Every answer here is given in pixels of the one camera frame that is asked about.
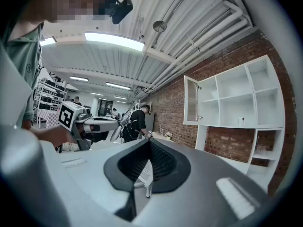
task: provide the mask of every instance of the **small plant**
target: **small plant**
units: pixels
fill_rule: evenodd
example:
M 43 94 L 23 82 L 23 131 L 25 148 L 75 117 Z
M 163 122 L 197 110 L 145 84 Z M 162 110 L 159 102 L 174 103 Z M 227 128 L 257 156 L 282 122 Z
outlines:
M 166 137 L 172 137 L 172 133 L 167 132 L 167 133 L 165 134 L 165 136 L 166 136 Z

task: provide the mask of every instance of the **ceiling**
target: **ceiling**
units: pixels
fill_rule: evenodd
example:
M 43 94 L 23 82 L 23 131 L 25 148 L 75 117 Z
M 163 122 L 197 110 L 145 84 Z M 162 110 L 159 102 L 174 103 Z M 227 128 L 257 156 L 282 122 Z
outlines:
M 247 14 L 241 0 L 229 1 Z M 61 23 L 46 22 L 44 38 L 54 36 L 57 43 L 42 48 L 43 65 L 81 91 L 101 93 L 104 98 L 112 100 L 115 95 L 127 97 L 130 101 L 138 100 L 145 95 L 140 91 L 193 42 L 232 14 L 223 0 L 132 2 L 134 9 L 119 25 L 112 24 L 109 17 L 92 20 L 89 16 Z M 161 34 L 152 27 L 158 20 L 167 22 L 167 29 Z M 144 42 L 145 46 L 143 52 L 137 52 L 117 45 L 88 42 L 84 36 L 88 31 L 133 38 Z M 89 82 L 71 80 L 71 75 L 88 78 Z M 127 86 L 131 90 L 110 87 L 106 82 Z

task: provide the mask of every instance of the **backpack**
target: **backpack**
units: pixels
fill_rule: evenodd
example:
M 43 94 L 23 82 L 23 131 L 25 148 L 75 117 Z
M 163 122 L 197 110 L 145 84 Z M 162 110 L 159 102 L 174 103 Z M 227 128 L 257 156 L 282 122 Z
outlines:
M 118 123 L 119 123 L 119 127 L 117 129 L 115 129 L 115 131 L 113 132 L 112 134 L 112 137 L 110 138 L 110 141 L 115 141 L 116 139 L 118 139 L 122 129 L 124 128 L 124 126 L 128 125 L 129 123 L 132 123 L 132 122 L 135 122 L 137 120 L 134 120 L 134 121 L 131 121 L 131 116 L 133 114 L 134 111 L 137 111 L 137 110 L 140 110 L 140 109 L 129 109 L 124 115 L 123 117 L 118 120 Z

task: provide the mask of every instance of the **floor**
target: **floor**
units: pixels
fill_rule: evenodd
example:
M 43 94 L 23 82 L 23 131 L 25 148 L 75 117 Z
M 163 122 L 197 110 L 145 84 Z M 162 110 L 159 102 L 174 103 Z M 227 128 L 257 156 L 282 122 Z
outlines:
M 33 127 L 38 129 L 38 125 L 36 124 L 36 122 L 34 122 Z M 43 128 L 46 128 L 46 123 L 45 122 L 41 122 L 41 129 L 43 129 Z M 113 132 L 114 131 L 110 131 L 108 133 L 108 136 L 107 136 L 106 140 L 102 140 L 102 141 L 99 141 L 97 143 L 93 143 L 90 149 L 91 150 L 96 150 L 96 149 L 102 149 L 102 148 L 110 147 L 108 145 L 108 143 L 110 142 L 110 138 L 111 138 Z M 121 138 L 118 138 L 114 142 L 117 143 L 117 144 L 121 144 Z M 71 152 L 74 152 L 78 149 L 79 148 L 78 148 L 77 144 L 65 143 L 62 146 L 62 154 L 70 154 Z M 134 199 L 135 199 L 137 214 L 139 214 L 144 209 L 144 207 L 147 205 L 150 198 L 146 197 L 146 188 L 145 187 L 138 188 L 138 189 L 134 190 Z

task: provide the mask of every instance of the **white cabinet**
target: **white cabinet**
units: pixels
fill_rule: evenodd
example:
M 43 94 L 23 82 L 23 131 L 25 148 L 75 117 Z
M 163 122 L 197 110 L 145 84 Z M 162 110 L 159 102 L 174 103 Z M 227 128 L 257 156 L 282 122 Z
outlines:
M 184 124 L 199 125 L 196 149 L 204 149 L 207 126 L 255 130 L 247 167 L 240 167 L 264 189 L 267 187 L 281 155 L 284 142 L 285 113 L 281 87 L 267 55 L 243 65 L 196 81 L 185 80 Z M 272 152 L 254 151 L 258 131 L 277 131 Z M 270 160 L 268 167 L 250 165 L 253 158 Z M 243 164 L 228 159 L 232 166 Z

